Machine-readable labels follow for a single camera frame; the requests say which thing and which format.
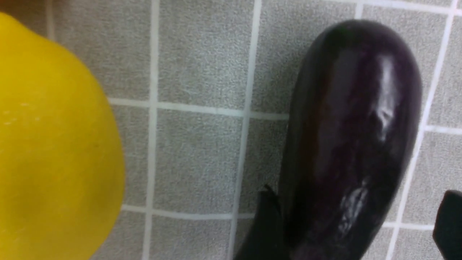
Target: dark object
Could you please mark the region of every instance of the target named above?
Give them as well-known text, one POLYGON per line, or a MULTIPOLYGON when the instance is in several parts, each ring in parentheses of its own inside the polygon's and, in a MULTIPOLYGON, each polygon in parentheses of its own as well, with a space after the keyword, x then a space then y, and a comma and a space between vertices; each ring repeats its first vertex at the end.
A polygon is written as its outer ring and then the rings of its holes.
POLYGON ((446 191, 439 206, 433 240, 445 260, 462 259, 462 192, 446 191))
POLYGON ((410 160, 421 79, 390 28, 349 20, 319 35, 290 108, 279 197, 292 260, 359 260, 410 160))
POLYGON ((290 260, 282 241, 282 219, 277 195, 267 186, 258 195, 252 227, 235 260, 290 260))

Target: gray tile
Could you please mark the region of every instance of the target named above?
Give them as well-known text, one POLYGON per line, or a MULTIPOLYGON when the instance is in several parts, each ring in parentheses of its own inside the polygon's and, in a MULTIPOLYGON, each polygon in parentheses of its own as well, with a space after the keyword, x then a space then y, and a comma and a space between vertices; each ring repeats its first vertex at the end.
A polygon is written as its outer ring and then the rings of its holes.
POLYGON ((230 226, 230 220, 181 220, 154 217, 150 259, 224 260, 230 226))
POLYGON ((404 0, 411 3, 419 3, 433 6, 451 6, 452 0, 404 0))
POLYGON ((454 17, 429 123, 462 127, 462 17, 454 17))
POLYGON ((243 108, 253 3, 160 1, 160 101, 243 108))
POLYGON ((237 252, 241 248, 247 232, 252 227, 253 221, 253 219, 239 219, 237 221, 236 239, 234 241, 234 256, 236 256, 237 252))
POLYGON ((46 37, 45 1, 1 0, 0 12, 5 12, 34 32, 46 37))
POLYGON ((146 205, 147 146, 149 111, 147 108, 113 106, 125 154, 125 197, 128 205, 146 205))
POLYGON ((400 229, 393 260, 443 260, 430 230, 400 229))
POLYGON ((376 20, 390 26, 409 45, 415 55, 422 76, 422 104, 424 104, 432 82, 446 16, 428 12, 364 6, 363 18, 376 20))
POLYGON ((263 1, 252 110, 287 112, 302 58, 329 25, 354 16, 354 4, 263 1))
POLYGON ((138 260, 143 253, 145 214, 121 211, 111 234, 91 260, 138 260))
POLYGON ((75 53, 113 98, 147 100, 150 0, 54 1, 56 40, 75 53))
POLYGON ((239 212, 254 213, 265 184, 277 191, 287 121, 251 119, 239 212))
POLYGON ((242 118, 159 110, 154 207, 230 213, 242 118))
POLYGON ((393 229, 381 228, 361 260, 383 260, 387 255, 393 229))
POLYGON ((434 224, 444 192, 462 190, 462 136, 425 133, 404 210, 404 223, 434 224))

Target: yellow vegetable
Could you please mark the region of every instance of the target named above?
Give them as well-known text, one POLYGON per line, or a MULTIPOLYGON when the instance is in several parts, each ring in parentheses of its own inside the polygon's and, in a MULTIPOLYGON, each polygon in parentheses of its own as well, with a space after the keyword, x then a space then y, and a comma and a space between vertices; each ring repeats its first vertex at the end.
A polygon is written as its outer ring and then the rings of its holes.
POLYGON ((0 260, 88 260, 123 189, 120 137, 95 78, 0 13, 0 260))

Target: floor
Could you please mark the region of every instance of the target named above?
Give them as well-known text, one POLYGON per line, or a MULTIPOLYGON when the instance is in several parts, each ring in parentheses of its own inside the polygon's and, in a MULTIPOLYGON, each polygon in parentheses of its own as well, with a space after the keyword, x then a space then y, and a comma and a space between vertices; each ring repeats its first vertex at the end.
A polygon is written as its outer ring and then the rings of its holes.
POLYGON ((127 187, 93 260, 230 260, 257 190, 275 187, 301 58, 326 26, 378 20, 411 46, 424 97, 415 157, 364 260, 442 260, 462 190, 462 0, 3 0, 73 51, 113 105, 127 187))

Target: eggplant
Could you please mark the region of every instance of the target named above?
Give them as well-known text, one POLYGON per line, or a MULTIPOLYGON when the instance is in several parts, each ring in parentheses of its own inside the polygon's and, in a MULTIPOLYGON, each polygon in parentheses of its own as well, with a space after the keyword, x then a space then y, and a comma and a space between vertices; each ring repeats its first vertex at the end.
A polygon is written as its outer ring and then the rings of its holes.
POLYGON ((292 96, 280 170, 283 241, 292 260, 359 260, 381 228, 411 158, 422 83, 392 29, 327 28, 292 96))

